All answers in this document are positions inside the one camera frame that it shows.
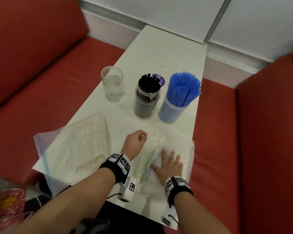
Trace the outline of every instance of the person's left hand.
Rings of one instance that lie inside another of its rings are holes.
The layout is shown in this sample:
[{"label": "person's left hand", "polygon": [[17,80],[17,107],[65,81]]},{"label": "person's left hand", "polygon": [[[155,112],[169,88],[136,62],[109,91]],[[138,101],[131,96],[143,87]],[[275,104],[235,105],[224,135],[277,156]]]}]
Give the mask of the person's left hand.
[{"label": "person's left hand", "polygon": [[135,133],[126,136],[121,153],[125,154],[132,161],[141,151],[147,141],[147,133],[137,130]]}]

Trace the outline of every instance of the jar of black straws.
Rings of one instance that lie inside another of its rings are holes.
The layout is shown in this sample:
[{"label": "jar of black straws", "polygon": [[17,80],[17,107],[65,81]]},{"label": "jar of black straws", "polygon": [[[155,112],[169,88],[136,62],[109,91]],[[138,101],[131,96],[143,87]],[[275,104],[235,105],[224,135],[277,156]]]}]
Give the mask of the jar of black straws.
[{"label": "jar of black straws", "polygon": [[160,80],[151,77],[151,74],[143,75],[135,89],[135,102],[133,110],[137,117],[146,119],[151,117],[160,99]]}]

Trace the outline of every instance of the forearm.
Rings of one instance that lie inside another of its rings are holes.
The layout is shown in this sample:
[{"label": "forearm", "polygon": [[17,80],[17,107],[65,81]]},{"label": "forearm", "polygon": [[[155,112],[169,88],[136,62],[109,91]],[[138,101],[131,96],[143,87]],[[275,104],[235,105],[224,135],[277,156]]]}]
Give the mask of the forearm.
[{"label": "forearm", "polygon": [[175,196],[174,204],[184,234],[230,234],[225,226],[188,192]]},{"label": "forearm", "polygon": [[83,218],[97,216],[114,184],[113,172],[101,168],[49,201],[13,234],[69,233]]}]

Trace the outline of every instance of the black wrist strap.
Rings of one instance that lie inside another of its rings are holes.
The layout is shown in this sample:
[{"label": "black wrist strap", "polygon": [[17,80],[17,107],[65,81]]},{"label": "black wrist strap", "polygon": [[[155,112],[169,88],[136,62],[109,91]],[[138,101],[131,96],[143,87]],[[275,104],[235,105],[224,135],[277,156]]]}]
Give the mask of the black wrist strap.
[{"label": "black wrist strap", "polygon": [[115,175],[115,184],[121,182],[125,184],[130,171],[130,160],[122,153],[113,153],[100,168],[108,168]]},{"label": "black wrist strap", "polygon": [[165,197],[170,205],[174,205],[175,196],[180,192],[185,191],[193,195],[188,183],[180,176],[168,178],[165,184]]}]

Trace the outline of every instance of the red plastic bag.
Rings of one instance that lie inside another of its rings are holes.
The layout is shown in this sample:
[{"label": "red plastic bag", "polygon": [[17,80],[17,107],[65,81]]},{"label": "red plastic bag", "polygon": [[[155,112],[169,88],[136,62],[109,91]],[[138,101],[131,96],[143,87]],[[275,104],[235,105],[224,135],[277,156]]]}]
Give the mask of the red plastic bag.
[{"label": "red plastic bag", "polygon": [[25,190],[10,189],[0,194],[0,233],[24,221]]}]

